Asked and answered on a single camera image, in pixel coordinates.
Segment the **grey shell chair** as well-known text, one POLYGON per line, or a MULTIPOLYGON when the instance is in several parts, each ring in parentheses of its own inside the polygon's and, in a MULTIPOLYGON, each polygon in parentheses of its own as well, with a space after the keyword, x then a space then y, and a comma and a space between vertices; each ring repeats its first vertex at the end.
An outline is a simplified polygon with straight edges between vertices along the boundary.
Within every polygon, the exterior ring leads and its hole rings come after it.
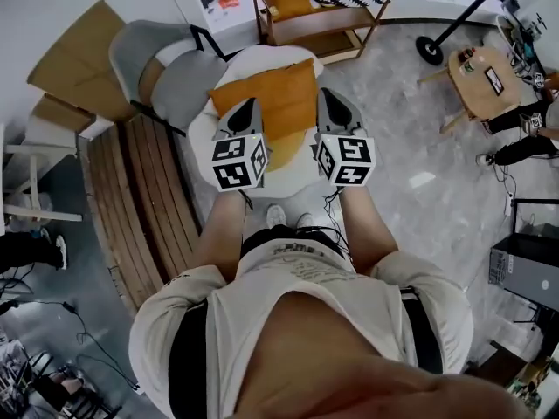
POLYGON ((185 135, 227 71, 227 56, 205 29, 194 24, 136 20, 114 37, 108 57, 127 102, 154 121, 185 135), (192 39, 196 47, 172 60, 156 79, 148 102, 141 101, 141 78, 157 53, 192 39))

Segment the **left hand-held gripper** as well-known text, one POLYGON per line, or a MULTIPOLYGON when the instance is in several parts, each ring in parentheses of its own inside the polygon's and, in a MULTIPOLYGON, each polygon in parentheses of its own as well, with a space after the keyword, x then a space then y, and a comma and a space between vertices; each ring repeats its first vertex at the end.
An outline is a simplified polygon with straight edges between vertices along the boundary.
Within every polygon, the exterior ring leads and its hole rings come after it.
POLYGON ((256 98, 242 100, 221 118, 212 144, 211 168, 220 192, 263 186, 267 149, 256 98))

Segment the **person's black shorts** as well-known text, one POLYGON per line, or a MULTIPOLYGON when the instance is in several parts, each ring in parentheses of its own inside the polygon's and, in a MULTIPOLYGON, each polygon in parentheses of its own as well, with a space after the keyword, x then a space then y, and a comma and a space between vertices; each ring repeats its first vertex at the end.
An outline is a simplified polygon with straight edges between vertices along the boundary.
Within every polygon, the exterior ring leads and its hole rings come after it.
POLYGON ((325 230, 325 227, 310 226, 292 228, 283 224, 275 225, 271 229, 259 230, 243 241, 240 257, 243 257, 260 245, 274 239, 313 240, 327 246, 329 249, 342 256, 341 248, 327 234, 321 232, 321 230, 325 230))

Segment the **person's white t-shirt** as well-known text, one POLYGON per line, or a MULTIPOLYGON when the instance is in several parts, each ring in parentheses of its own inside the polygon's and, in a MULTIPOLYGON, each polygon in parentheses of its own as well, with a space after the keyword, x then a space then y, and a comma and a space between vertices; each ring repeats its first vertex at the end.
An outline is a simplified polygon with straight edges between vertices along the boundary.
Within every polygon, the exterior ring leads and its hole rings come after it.
POLYGON ((323 301, 380 355, 414 366, 416 341, 402 299, 407 288, 414 290, 425 310, 443 371, 458 373, 472 345, 472 309, 461 287, 436 265, 395 251, 362 275, 323 244, 281 239, 249 251, 230 283, 216 266, 206 265, 184 271, 147 299, 130 331, 131 367, 149 400, 170 416, 171 347, 185 313, 206 303, 207 416, 223 419, 233 411, 268 316, 289 292, 323 301))

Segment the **black floor stand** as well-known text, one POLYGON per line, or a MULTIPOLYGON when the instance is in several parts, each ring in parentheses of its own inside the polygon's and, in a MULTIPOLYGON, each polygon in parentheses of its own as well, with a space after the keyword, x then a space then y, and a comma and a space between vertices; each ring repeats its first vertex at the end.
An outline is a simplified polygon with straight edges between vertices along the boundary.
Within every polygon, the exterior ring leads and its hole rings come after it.
POLYGON ((441 65, 444 53, 441 45, 462 25, 486 0, 474 0, 436 39, 420 36, 415 46, 421 58, 430 65, 441 65))

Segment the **white wooden frame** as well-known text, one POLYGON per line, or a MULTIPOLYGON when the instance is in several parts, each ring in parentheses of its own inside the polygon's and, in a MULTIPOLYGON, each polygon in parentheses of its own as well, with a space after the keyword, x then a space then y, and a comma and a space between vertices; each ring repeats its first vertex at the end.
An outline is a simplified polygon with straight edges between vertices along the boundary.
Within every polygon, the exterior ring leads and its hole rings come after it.
POLYGON ((79 223, 83 221, 83 216, 73 213, 57 212, 51 210, 41 209, 38 198, 38 158, 39 156, 45 157, 61 157, 67 155, 77 156, 77 148, 69 148, 62 146, 50 145, 6 145, 1 146, 0 151, 2 155, 26 155, 29 158, 29 179, 28 187, 31 190, 31 207, 26 208, 22 206, 12 205, 3 201, 3 184, 2 175, 0 173, 0 215, 21 216, 34 218, 36 220, 54 220, 63 222, 79 223))

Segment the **wooden slat platform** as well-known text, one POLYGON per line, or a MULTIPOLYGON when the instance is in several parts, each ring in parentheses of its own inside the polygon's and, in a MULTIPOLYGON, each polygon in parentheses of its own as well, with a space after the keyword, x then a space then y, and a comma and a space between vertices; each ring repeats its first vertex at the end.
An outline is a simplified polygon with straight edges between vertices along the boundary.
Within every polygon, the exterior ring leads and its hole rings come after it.
POLYGON ((132 314, 192 263, 201 232, 169 129, 144 115, 82 146, 93 227, 132 314))

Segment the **white round lounge seat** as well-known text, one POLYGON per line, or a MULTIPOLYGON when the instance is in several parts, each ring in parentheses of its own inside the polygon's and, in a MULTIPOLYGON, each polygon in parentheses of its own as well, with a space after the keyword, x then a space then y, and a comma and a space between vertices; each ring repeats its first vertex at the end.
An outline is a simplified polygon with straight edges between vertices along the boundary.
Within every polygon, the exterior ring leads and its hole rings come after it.
MULTIPOLYGON (((314 73, 319 86, 319 79, 325 76, 324 66, 311 51, 299 46, 254 45, 244 49, 230 62, 227 71, 212 90, 261 72, 298 64, 308 58, 314 61, 314 73)), ((221 118, 210 98, 188 129, 188 138, 196 157, 199 173, 210 184, 216 180, 210 168, 213 152, 211 143, 221 118)), ((265 172, 263 186, 251 189, 249 196, 288 198, 306 186, 318 182, 320 180, 318 165, 311 149, 315 144, 315 134, 316 123, 315 127, 307 131, 303 144, 294 158, 283 168, 271 173, 265 172)))

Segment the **person's right forearm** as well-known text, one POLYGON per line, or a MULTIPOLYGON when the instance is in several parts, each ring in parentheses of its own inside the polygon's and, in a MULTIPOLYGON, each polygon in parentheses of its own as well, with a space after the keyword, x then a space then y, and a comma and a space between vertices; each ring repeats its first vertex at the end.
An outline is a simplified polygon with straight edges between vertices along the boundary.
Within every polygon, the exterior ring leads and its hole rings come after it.
POLYGON ((383 258, 398 250, 366 187, 346 187, 340 205, 349 255, 357 273, 368 275, 383 258))

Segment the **black metal frame table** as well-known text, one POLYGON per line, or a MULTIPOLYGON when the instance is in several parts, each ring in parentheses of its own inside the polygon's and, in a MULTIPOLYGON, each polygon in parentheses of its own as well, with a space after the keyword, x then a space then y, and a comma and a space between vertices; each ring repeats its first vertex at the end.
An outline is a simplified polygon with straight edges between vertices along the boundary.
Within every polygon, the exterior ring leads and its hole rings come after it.
POLYGON ((511 215, 513 233, 559 240, 559 199, 515 198, 511 215))

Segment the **light wooden coffee table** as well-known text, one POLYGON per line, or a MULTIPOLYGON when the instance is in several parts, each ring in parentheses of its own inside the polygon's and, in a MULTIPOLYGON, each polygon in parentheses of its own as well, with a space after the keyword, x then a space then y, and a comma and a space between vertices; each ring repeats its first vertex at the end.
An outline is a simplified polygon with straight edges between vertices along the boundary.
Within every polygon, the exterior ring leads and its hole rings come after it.
POLYGON ((440 76, 448 77, 462 103, 462 111, 450 122, 440 128, 441 134, 450 133, 461 121, 491 120, 520 105, 521 80, 516 76, 505 53, 493 47, 475 47, 473 55, 475 70, 467 75, 459 72, 459 51, 454 51, 441 70, 423 77, 424 83, 440 76), (498 74, 504 91, 497 96, 484 71, 492 67, 498 74))

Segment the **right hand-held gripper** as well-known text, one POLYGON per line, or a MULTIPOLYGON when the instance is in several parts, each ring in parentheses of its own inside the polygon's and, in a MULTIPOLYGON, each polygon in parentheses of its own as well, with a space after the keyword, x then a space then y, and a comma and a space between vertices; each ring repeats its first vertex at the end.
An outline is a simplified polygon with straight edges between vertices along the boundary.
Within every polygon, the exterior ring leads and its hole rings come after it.
POLYGON ((336 187, 362 187, 376 166, 374 139, 361 112, 346 97, 322 87, 317 98, 314 158, 319 174, 336 187))

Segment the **person's bare neck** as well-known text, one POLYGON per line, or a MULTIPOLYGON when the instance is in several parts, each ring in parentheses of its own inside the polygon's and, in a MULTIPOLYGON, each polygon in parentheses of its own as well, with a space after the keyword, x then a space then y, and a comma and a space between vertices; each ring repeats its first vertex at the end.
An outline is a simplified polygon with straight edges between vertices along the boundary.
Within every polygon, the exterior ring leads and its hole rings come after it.
POLYGON ((384 359, 339 313, 300 292, 266 319, 228 419, 534 419, 504 389, 384 359))

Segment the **orange cushion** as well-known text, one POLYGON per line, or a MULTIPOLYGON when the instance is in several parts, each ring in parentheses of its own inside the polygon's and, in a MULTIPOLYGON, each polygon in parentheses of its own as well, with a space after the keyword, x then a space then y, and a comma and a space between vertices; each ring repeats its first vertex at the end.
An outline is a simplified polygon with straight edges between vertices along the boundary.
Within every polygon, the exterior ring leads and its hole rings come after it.
POLYGON ((267 173, 286 166, 301 148, 307 131, 315 127, 318 86, 311 58, 232 81, 208 94, 220 117, 242 100, 257 99, 271 149, 267 173))

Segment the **black phone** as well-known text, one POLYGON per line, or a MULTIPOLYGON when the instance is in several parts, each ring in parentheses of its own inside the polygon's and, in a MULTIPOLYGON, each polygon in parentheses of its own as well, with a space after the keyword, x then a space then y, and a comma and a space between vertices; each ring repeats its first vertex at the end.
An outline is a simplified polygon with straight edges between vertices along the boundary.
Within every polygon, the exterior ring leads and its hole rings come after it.
POLYGON ((500 96, 504 91, 504 86, 497 74, 497 72, 490 66, 484 71, 488 82, 490 83, 493 91, 497 96, 500 96))

